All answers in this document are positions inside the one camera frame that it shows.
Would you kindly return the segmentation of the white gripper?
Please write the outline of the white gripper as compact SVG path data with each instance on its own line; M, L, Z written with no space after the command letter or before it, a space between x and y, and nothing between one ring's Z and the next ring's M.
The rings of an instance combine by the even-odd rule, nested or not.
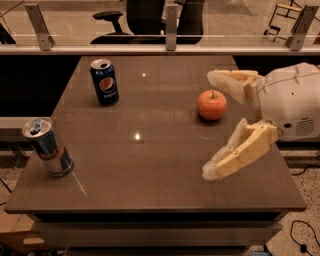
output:
M202 167L205 180L222 179L253 163L278 138L294 141L319 136L320 74L315 65L299 63L275 69L263 79L254 70L213 70L207 78L240 104L247 102L251 87L257 85L255 101L261 118L273 125L264 120L249 124L242 118L228 143Z

